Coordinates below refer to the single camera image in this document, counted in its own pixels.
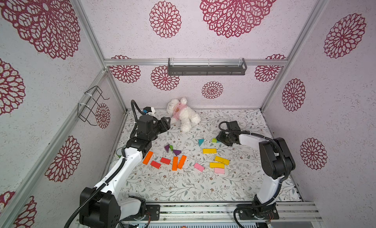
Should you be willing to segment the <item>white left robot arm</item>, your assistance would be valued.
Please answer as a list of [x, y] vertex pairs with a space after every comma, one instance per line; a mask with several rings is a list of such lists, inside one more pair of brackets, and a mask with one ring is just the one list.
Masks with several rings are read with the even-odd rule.
[[152, 115], [141, 115], [130, 139], [121, 150], [118, 162], [93, 188], [86, 187], [81, 192], [80, 205], [64, 226], [70, 227], [74, 219], [78, 218], [81, 225], [90, 228], [115, 228], [129, 216], [144, 216], [146, 205], [143, 199], [129, 197], [120, 202], [119, 192], [134, 168], [146, 159], [152, 141], [170, 127], [170, 117], [157, 119]]

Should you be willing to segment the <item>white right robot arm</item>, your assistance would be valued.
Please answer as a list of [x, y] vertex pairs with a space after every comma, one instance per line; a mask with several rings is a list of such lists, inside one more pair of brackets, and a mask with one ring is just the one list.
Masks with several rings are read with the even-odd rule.
[[269, 138], [257, 133], [247, 131], [221, 131], [216, 137], [226, 146], [233, 144], [252, 146], [258, 144], [260, 151], [261, 167], [265, 173], [261, 188], [250, 204], [238, 206], [233, 217], [237, 225], [243, 225], [237, 218], [241, 211], [255, 216], [257, 219], [271, 220], [277, 214], [276, 200], [281, 191], [282, 184], [286, 181], [296, 167], [293, 157], [283, 138]]

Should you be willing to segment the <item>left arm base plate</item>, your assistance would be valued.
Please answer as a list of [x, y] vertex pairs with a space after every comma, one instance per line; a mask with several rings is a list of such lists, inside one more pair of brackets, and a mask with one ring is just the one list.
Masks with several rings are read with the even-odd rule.
[[141, 205], [138, 213], [131, 215], [122, 219], [122, 221], [158, 221], [160, 217], [159, 204], [146, 204]]

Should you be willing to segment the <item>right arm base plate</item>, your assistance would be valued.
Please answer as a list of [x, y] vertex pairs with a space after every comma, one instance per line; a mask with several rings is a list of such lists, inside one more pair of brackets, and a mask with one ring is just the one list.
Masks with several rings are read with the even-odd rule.
[[249, 208], [252, 204], [238, 204], [240, 220], [278, 220], [276, 203], [258, 208]]

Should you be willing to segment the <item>teal triangle block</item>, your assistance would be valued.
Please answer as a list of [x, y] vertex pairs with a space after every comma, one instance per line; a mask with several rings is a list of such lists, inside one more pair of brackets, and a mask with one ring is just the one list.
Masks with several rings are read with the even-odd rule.
[[199, 140], [198, 140], [198, 144], [199, 144], [199, 146], [202, 146], [202, 144], [204, 143], [204, 141], [205, 141], [204, 139], [199, 139]]

